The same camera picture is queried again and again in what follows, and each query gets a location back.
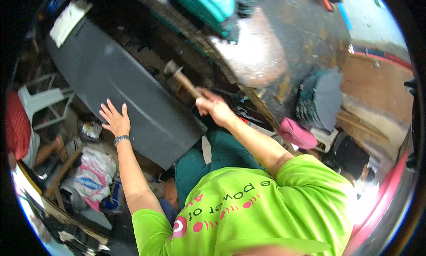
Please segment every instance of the lime green t-shirt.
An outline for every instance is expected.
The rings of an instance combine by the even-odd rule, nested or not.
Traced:
[[[142,209],[132,216],[140,255],[232,255],[215,249],[243,238],[322,241],[341,255],[351,235],[352,185],[311,155],[286,162],[276,181],[260,169],[221,168],[188,195],[174,229],[164,215]]]

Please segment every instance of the hammer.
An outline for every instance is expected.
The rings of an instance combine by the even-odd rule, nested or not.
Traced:
[[[185,89],[188,90],[189,93],[194,96],[195,99],[204,97],[204,95],[200,94],[196,89],[194,84],[182,73],[182,67],[178,67],[178,65],[172,60],[170,60],[166,67],[164,68],[164,73],[170,73],[173,75],[178,82],[182,83]]]

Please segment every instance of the right hand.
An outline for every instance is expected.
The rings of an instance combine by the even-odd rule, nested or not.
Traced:
[[[205,88],[197,87],[197,90],[206,97],[197,98],[195,101],[200,115],[210,114],[219,127],[225,128],[238,119],[221,96],[213,94]]]
[[[109,99],[106,100],[108,107],[101,104],[102,110],[99,110],[99,114],[108,122],[108,124],[102,124],[104,129],[111,131],[115,137],[129,135],[130,132],[130,119],[127,116],[127,105],[123,104],[121,112],[123,115],[115,109],[115,106]]]

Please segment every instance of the white plastic bag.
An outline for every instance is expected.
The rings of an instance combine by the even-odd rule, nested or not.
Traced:
[[[84,147],[81,166],[77,168],[74,188],[99,212],[99,202],[109,195],[109,185],[117,170],[113,158],[98,150]]]

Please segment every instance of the hammer head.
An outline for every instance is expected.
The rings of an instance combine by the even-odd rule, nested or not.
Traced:
[[[170,73],[172,75],[175,75],[176,72],[179,71],[179,68],[180,67],[172,59],[166,64],[166,67],[164,68],[164,73]]]

